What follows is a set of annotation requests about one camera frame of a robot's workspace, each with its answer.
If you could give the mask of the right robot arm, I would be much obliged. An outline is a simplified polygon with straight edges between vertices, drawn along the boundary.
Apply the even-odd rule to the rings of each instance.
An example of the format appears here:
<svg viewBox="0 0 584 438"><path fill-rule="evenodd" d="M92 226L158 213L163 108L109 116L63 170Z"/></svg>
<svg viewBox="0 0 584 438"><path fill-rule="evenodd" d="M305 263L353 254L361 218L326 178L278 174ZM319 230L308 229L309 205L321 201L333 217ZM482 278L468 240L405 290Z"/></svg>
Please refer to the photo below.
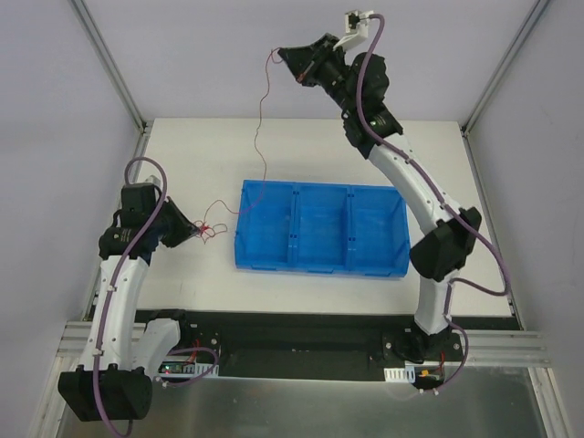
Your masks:
<svg viewBox="0 0 584 438"><path fill-rule="evenodd" d="M410 330L392 343L397 357L421 364L439 354L450 337L449 288L474 249L482 216L474 207L450 203L416 160L402 125L384 103L390 85L384 58L360 53L348 64L338 43L326 34L309 46L282 47L277 54L297 83L323 88L339 106L349 143L397 189L422 231L410 251L420 276L418 307Z"/></svg>

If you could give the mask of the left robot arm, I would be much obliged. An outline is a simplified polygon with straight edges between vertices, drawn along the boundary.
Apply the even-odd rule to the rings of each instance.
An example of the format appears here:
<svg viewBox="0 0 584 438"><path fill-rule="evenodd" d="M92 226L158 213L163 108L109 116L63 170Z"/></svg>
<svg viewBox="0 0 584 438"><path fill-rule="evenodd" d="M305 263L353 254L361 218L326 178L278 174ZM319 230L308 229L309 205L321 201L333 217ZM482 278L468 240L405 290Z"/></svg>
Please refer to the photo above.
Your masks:
<svg viewBox="0 0 584 438"><path fill-rule="evenodd" d="M85 348L58 391L82 422L143 419L153 382L168 352L186 353L193 333L179 309L157 310L132 339L143 280L158 245L176 247L196 227L154 182L127 184L112 225L99 239L99 293Z"/></svg>

